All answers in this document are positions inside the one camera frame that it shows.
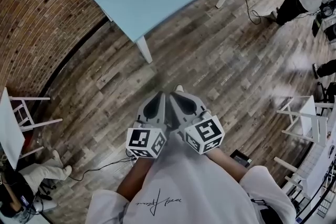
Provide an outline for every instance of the white chair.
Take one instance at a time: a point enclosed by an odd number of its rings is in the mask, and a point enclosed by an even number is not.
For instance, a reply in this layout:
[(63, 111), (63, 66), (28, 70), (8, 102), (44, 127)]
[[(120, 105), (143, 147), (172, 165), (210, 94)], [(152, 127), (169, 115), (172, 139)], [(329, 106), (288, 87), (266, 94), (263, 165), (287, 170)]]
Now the white chair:
[[(22, 155), (21, 151), (25, 143), (25, 138), (22, 134), (23, 132), (63, 120), (57, 119), (35, 123), (25, 102), (35, 100), (50, 100), (50, 98), (10, 97), (8, 95), (7, 88), (4, 88), (0, 98), (0, 144), (2, 145), (6, 157), (8, 158), (8, 161), (13, 169), (16, 169), (17, 162), (20, 158), (28, 156), (44, 148), (41, 146)], [(15, 109), (13, 109), (11, 101), (19, 101), (20, 103)], [(22, 116), (22, 110), (25, 111), (25, 116)], [(19, 120), (16, 119), (15, 113), (18, 113)]]
[[(292, 111), (290, 108), (294, 99), (304, 101), (298, 112)], [(325, 146), (327, 144), (328, 118), (316, 115), (316, 108), (332, 107), (333, 104), (329, 103), (315, 103), (312, 95), (291, 98), (280, 110), (277, 110), (277, 113), (289, 115), (290, 119), (290, 125), (282, 132)], [(299, 120), (301, 124), (300, 132), (292, 131), (297, 127)]]

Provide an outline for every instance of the wooden floor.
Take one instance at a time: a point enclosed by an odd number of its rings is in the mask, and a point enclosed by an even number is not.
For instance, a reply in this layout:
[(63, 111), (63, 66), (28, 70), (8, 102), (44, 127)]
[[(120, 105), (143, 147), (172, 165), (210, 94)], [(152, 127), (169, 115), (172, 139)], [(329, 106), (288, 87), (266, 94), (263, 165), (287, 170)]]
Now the wooden floor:
[[(281, 134), (289, 120), (275, 113), (285, 97), (314, 94), (311, 64), (335, 53), (321, 33), (311, 34), (311, 16), (283, 27), (263, 18), (254, 25), (244, 0), (197, 0), (146, 35), (153, 63), (114, 23), (106, 23), (70, 60), (41, 106), (44, 119), (64, 121), (40, 129), (49, 150), (56, 148), (73, 177), (125, 157), (125, 135), (145, 98), (177, 83), (199, 96), (226, 132), (221, 148), (265, 165), (278, 184), (288, 171), (273, 158), (294, 166), (308, 144)], [(283, 0), (248, 0), (265, 15)], [(327, 85), (333, 76), (325, 78)], [(46, 158), (45, 151), (41, 159)], [(92, 192), (115, 189), (130, 164), (87, 173), (81, 182), (67, 179), (52, 196), (59, 206), (46, 213), (54, 223), (84, 223)]]

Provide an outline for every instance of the person's right arm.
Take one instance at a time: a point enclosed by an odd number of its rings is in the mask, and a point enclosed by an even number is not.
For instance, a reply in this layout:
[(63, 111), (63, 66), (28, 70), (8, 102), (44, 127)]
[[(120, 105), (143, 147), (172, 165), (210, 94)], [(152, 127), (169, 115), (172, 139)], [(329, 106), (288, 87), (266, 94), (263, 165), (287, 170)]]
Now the person's right arm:
[(219, 147), (216, 147), (205, 154), (209, 159), (218, 164), (229, 175), (231, 175), (231, 177), (233, 177), (238, 183), (248, 171), (243, 165), (226, 155)]
[(21, 203), (17, 199), (17, 197), (15, 196), (15, 194), (14, 194), (12, 188), (10, 187), (10, 185), (7, 184), (4, 173), (1, 174), (1, 179), (2, 179), (2, 182), (4, 183), (5, 188), (8, 191), (8, 194), (10, 195), (10, 198), (12, 199), (12, 202), (10, 203), (10, 206), (12, 207), (12, 209), (14, 211), (19, 212), (21, 210)]

